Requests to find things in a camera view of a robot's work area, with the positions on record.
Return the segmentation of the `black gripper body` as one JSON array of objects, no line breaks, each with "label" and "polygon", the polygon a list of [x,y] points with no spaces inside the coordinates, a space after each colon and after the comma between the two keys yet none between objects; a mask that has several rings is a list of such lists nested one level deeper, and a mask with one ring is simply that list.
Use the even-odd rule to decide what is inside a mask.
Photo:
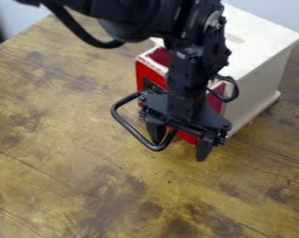
[{"label": "black gripper body", "polygon": [[166,71],[166,92],[148,93],[142,105],[149,108],[149,118],[198,138],[214,137],[213,145],[225,142],[232,123],[210,108],[206,92],[224,103],[232,99],[214,92],[208,83],[217,79],[214,70],[205,67],[202,49],[174,47],[166,50],[169,57]]}]

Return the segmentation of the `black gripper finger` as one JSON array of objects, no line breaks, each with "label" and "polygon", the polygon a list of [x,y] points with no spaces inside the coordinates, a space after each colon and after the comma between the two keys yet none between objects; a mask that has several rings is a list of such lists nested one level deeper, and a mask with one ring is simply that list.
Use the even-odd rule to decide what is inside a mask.
[{"label": "black gripper finger", "polygon": [[166,126],[146,122],[146,130],[149,132],[149,138],[153,144],[160,144],[166,134]]},{"label": "black gripper finger", "polygon": [[198,138],[197,146],[196,146],[196,159],[198,162],[202,162],[209,153],[212,152],[214,143],[214,137],[212,135],[204,135]]}]

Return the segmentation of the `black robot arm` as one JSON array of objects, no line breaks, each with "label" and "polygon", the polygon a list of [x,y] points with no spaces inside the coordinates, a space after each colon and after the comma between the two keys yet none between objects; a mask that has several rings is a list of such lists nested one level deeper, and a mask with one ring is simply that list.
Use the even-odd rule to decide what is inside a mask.
[{"label": "black robot arm", "polygon": [[206,159],[226,141],[232,123],[210,108],[208,83],[221,79],[232,51],[225,44],[220,0],[14,0],[43,6],[87,45],[113,49],[150,37],[164,40],[169,55],[166,88],[142,89],[117,101],[114,120],[153,151],[176,134],[197,136],[196,158]]}]

